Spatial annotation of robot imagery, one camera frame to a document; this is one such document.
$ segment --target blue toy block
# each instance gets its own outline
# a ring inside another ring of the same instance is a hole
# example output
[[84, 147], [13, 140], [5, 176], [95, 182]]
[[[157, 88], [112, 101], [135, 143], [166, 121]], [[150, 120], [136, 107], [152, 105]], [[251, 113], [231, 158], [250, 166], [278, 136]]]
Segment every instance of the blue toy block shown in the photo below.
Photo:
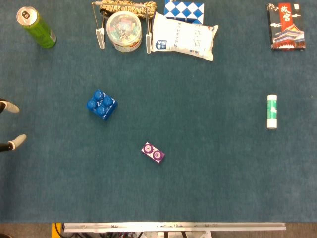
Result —
[[97, 116], [107, 120], [117, 105], [118, 102], [115, 99], [98, 89], [88, 101], [87, 108]]

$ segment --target floor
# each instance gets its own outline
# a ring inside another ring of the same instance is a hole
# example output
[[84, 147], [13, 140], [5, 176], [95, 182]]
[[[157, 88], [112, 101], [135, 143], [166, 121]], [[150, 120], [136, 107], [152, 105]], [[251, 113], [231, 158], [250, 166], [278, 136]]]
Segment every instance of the floor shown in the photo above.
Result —
[[[274, 232], [212, 232], [211, 234], [212, 238], [317, 238], [317, 223], [288, 223], [286, 229], [286, 231]], [[50, 238], [51, 224], [0, 224], [0, 233], [12, 235], [13, 238]]]

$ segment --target plastic container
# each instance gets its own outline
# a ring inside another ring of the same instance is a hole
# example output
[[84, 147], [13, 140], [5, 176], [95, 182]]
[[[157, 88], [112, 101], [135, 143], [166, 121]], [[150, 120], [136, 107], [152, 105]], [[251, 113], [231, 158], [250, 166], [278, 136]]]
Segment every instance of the plastic container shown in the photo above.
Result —
[[114, 47], [121, 52], [130, 52], [142, 42], [140, 19], [129, 11], [119, 11], [107, 21], [106, 31]]

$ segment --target black box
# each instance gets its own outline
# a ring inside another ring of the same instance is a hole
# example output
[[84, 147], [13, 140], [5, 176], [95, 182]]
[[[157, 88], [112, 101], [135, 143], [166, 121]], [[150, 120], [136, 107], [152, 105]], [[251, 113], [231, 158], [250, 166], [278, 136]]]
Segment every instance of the black box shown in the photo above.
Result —
[[303, 16], [298, 3], [269, 3], [267, 13], [272, 49], [303, 50], [305, 48]]

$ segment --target green label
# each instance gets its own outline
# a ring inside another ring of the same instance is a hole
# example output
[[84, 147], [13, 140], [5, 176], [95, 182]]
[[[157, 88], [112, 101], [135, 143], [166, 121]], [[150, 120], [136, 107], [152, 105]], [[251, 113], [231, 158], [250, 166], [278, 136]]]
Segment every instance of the green label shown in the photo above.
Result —
[[270, 100], [267, 102], [267, 119], [277, 119], [276, 100]]
[[52, 47], [56, 40], [51, 37], [50, 27], [43, 21], [38, 14], [36, 21], [30, 26], [23, 26], [42, 47]]

